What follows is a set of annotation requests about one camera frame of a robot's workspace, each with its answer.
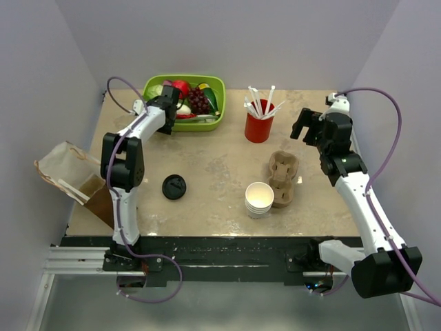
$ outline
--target red container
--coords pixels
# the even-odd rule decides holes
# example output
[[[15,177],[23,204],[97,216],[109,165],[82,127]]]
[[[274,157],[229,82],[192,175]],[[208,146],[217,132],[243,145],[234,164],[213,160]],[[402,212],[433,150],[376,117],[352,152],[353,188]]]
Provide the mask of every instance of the red container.
[[[260,104],[262,105],[262,111],[265,114],[265,109],[267,107],[268,100],[261,99]],[[269,111],[274,109],[274,105],[269,105]],[[273,123],[274,117],[268,119],[256,119],[247,113],[247,123],[245,124],[245,136],[252,143],[262,143],[266,141],[269,137],[269,132],[271,131],[271,125]]]

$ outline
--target cardboard cup holder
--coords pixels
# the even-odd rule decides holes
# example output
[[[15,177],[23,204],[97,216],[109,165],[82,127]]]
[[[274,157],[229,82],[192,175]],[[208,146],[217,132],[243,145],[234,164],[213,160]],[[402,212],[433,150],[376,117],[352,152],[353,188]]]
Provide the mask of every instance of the cardboard cup holder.
[[[273,207],[284,208],[291,203],[294,197],[292,179],[297,174],[298,163],[297,157],[282,150],[271,155],[268,185],[274,191]]]

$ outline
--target black lid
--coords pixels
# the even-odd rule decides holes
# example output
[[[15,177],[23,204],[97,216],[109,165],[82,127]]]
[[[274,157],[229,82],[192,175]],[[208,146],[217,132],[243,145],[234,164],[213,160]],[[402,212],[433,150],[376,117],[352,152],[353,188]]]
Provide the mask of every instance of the black lid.
[[[171,174],[163,182],[163,194],[170,200],[181,198],[186,190],[187,184],[178,174]]]

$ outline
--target red apple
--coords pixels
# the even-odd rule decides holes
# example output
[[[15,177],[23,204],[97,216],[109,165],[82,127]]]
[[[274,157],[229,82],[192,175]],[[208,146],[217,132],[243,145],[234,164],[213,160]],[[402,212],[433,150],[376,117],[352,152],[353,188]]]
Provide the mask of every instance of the red apple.
[[[181,93],[179,94],[179,99],[184,99],[188,96],[188,92],[190,91],[190,84],[188,83],[188,81],[174,81],[172,83],[172,86],[181,90]]]

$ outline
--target wooden table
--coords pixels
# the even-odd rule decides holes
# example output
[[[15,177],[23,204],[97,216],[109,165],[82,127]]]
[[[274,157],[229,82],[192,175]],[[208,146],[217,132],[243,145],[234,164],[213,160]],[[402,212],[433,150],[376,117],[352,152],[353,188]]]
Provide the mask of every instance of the wooden table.
[[[245,90],[228,90],[223,122],[212,132],[155,133],[143,146],[145,180],[139,188],[138,224],[142,235],[159,236],[356,236],[351,215],[328,178],[320,170],[317,149],[289,138],[300,110],[323,111],[330,91],[279,90],[274,103],[287,100],[276,115],[269,139],[260,144],[244,136]],[[136,96],[116,90],[115,97],[131,108]],[[106,96],[90,152],[101,158],[106,132],[117,132],[131,120]],[[246,215],[245,189],[266,181],[271,154],[284,150],[300,159],[294,179],[294,200],[269,217]],[[162,193],[163,180],[180,174],[187,192],[178,201]],[[112,235],[98,217],[80,205],[74,207],[67,235]]]

